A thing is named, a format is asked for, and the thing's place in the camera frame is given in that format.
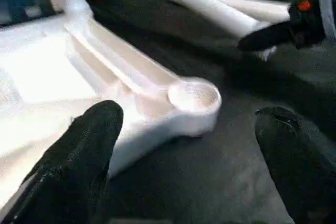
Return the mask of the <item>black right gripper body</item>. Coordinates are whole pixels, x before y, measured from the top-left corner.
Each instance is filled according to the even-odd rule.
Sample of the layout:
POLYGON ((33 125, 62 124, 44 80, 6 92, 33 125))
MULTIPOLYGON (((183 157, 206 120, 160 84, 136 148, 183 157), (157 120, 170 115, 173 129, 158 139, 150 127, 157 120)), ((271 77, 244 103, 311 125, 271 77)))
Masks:
POLYGON ((292 0, 288 8, 292 43, 297 49, 326 40, 319 0, 292 0))

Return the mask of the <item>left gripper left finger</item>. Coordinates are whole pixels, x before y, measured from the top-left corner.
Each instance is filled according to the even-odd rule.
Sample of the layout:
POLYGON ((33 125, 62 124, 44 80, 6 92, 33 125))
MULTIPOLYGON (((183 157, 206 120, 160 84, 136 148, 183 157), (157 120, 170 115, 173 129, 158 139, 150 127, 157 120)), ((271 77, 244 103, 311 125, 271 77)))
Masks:
POLYGON ((1 209, 1 223, 89 223, 122 124, 123 109, 112 100, 76 117, 1 209))

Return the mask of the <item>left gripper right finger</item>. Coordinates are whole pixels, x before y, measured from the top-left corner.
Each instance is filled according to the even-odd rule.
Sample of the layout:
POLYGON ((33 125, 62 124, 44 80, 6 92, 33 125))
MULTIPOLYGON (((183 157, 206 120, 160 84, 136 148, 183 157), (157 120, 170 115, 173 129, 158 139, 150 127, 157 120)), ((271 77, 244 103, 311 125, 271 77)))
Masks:
POLYGON ((280 106, 255 115, 256 140, 294 223, 335 223, 335 141, 280 106))

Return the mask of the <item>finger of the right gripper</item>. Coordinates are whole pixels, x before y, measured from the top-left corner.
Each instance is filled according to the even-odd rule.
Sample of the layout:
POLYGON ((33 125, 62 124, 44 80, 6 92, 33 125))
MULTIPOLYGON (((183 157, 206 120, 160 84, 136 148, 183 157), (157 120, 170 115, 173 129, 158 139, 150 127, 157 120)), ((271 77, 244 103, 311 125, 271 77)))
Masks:
POLYGON ((237 49, 245 52, 262 51, 292 40, 294 25, 280 22, 267 25, 246 35, 237 43, 237 49))

